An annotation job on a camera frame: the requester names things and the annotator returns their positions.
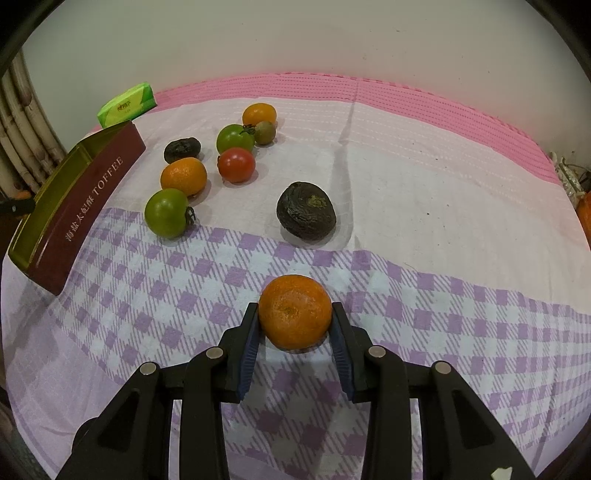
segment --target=bamboo pole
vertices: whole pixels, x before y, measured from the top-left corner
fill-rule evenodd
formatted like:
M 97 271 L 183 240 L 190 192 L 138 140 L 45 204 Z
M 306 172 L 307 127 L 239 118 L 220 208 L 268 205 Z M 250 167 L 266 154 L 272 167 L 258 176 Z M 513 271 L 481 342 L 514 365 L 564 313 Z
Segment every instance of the bamboo pole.
M 51 127 L 37 102 L 33 87 L 31 86 L 31 80 L 27 72 L 22 50 L 18 52 L 17 56 L 12 61 L 10 72 L 27 118 L 31 122 L 37 135 L 39 135 L 41 142 L 43 142 L 43 146 L 45 146 L 53 161 L 58 164 L 64 159 L 66 152 L 57 140 L 54 132 L 51 130 Z
M 51 175 L 55 170 L 55 165 L 49 158 L 49 154 L 46 152 L 45 147 L 43 147 L 41 141 L 37 137 L 37 134 L 33 130 L 29 119 L 25 115 L 25 110 L 22 109 L 21 102 L 18 101 L 17 91 L 14 88 L 12 83 L 12 79 L 10 77 L 10 72 L 7 71 L 2 76 L 2 90 L 4 91 L 4 98 L 7 101 L 8 108 L 12 113 L 12 117 L 21 131 L 21 135 L 27 142 L 27 145 L 35 155 L 37 161 L 43 167 L 43 170 L 46 171 L 48 175 Z
M 17 196 L 24 189 L 22 180 L 12 168 L 12 164 L 3 149 L 0 148 L 0 189 L 9 198 Z
M 21 157 L 18 156 L 16 150 L 12 146 L 12 142 L 8 138 L 6 134 L 6 130 L 2 126 L 0 122 L 0 146 L 2 147 L 0 150 L 2 153 L 6 155 L 8 161 L 12 164 L 14 169 L 17 173 L 21 176 L 21 178 L 29 185 L 29 188 L 33 191 L 33 193 L 37 193 L 39 191 L 39 184 L 33 178 L 33 175 L 27 170 L 25 164 L 22 162 Z
M 35 155 L 33 155 L 33 152 L 31 151 L 31 149 L 27 145 L 27 142 L 25 142 L 25 139 L 22 137 L 20 130 L 17 128 L 17 125 L 14 122 L 14 118 L 12 118 L 12 115 L 10 114 L 10 110 L 8 109 L 8 105 L 6 104 L 6 101 L 4 99 L 4 95 L 2 95 L 1 91 L 0 91 L 0 123 L 4 126 L 4 130 L 6 132 L 6 135 L 8 136 L 10 143 L 14 147 L 14 150 L 17 153 L 17 157 L 19 157 L 20 160 L 22 160 L 22 163 L 24 163 L 27 166 L 27 169 L 29 170 L 29 172 L 31 172 L 31 174 L 33 174 L 33 177 L 35 178 L 35 180 L 37 182 L 39 182 L 40 184 L 43 184 L 43 182 L 45 181 L 47 176 L 46 176 L 45 172 L 43 171 L 43 169 L 41 168 L 41 165 L 39 165 L 39 162 L 35 158 Z M 9 150 L 6 147 L 5 147 L 5 150 L 10 156 L 11 152 L 9 152 Z M 14 160 L 12 159 L 12 156 L 11 156 L 11 161 L 12 161 L 12 164 L 15 165 L 15 167 L 16 167 L 16 164 L 15 164 Z

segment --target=silver screw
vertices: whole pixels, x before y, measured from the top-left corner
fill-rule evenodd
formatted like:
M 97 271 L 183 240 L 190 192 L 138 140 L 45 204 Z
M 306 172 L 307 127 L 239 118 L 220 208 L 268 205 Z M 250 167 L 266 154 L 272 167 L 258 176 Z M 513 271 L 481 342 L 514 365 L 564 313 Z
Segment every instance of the silver screw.
M 139 373 L 142 375 L 152 375 L 156 371 L 156 364 L 152 362 L 146 362 L 139 368 Z
M 447 362 L 437 362 L 435 364 L 435 370 L 437 370 L 442 375 L 447 375 L 452 372 L 452 367 Z
M 383 346 L 372 345 L 369 347 L 368 353 L 375 358 L 382 358 L 386 355 L 386 349 Z
M 205 352 L 205 355 L 207 355 L 207 358 L 215 360 L 223 355 L 223 350 L 218 346 L 213 346 Z

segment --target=white wall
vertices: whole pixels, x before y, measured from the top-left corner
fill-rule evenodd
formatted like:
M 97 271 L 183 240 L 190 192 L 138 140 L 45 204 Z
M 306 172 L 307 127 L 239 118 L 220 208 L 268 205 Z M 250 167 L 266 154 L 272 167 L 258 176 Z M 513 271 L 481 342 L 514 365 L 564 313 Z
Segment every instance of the white wall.
M 307 71 L 420 87 L 591 163 L 591 85 L 525 0 L 66 0 L 24 52 L 66 148 L 142 81 Z

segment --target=pink striped fabric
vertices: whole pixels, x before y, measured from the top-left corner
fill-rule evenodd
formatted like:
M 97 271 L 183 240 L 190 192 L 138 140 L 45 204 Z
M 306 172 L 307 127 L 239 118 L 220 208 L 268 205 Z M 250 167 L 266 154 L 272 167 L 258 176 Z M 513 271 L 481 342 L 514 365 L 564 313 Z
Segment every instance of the pink striped fabric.
M 527 134 L 473 108 L 396 83 L 330 74 L 261 74 L 192 83 L 155 97 L 153 112 L 229 98 L 359 102 L 454 132 L 492 148 L 541 180 L 560 184 L 552 163 Z

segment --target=tomato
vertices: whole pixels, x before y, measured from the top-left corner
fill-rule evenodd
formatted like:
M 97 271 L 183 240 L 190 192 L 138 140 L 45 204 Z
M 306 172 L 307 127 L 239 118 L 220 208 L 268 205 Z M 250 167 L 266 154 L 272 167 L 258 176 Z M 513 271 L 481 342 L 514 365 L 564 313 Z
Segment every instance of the tomato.
M 242 125 L 228 125 L 222 128 L 217 136 L 216 147 L 221 154 L 228 148 L 240 147 L 252 151 L 255 146 L 254 128 L 246 128 Z
M 180 236 L 195 220 L 187 196 L 177 189 L 164 189 L 152 195 L 144 210 L 150 230 L 164 238 Z
M 258 122 L 255 127 L 255 141 L 259 145 L 268 145 L 275 140 L 276 133 L 275 125 L 271 122 Z
M 229 148 L 217 158 L 217 169 L 231 183 L 247 181 L 255 171 L 255 157 L 248 150 Z
M 255 103 L 251 105 L 242 114 L 242 123 L 244 125 L 256 125 L 260 122 L 275 123 L 277 112 L 272 105 L 268 103 Z

